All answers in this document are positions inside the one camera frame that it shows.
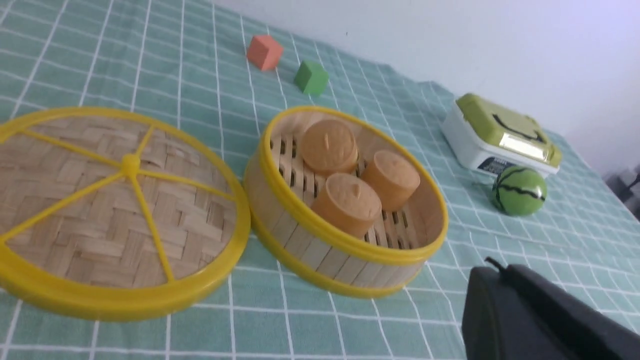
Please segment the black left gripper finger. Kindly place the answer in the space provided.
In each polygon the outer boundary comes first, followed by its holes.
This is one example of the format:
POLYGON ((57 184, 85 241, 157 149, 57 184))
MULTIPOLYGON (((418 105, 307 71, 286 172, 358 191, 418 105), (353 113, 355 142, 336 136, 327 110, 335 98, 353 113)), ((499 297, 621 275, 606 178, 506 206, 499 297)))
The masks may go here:
POLYGON ((637 333, 523 264, 470 271, 462 315, 469 360, 637 360, 637 333))

